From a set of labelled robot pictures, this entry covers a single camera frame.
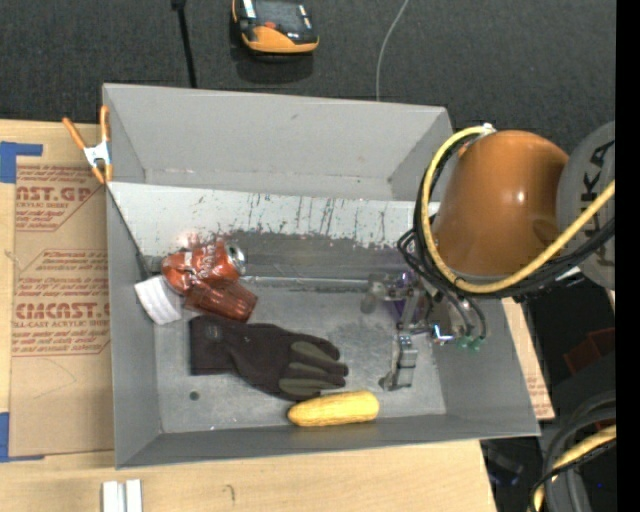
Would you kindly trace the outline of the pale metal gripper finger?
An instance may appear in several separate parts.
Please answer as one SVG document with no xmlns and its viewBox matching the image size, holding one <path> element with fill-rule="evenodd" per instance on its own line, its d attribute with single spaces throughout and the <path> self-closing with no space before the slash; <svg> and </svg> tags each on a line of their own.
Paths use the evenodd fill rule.
<svg viewBox="0 0 640 512">
<path fill-rule="evenodd" d="M 417 359 L 418 347 L 413 342 L 411 335 L 397 334 L 392 345 L 390 370 L 381 379 L 381 387 L 386 391 L 411 387 Z"/>
<path fill-rule="evenodd" d="M 382 279 L 370 280 L 360 302 L 360 311 L 363 314 L 373 313 L 380 303 L 390 300 L 390 285 Z"/>
</svg>

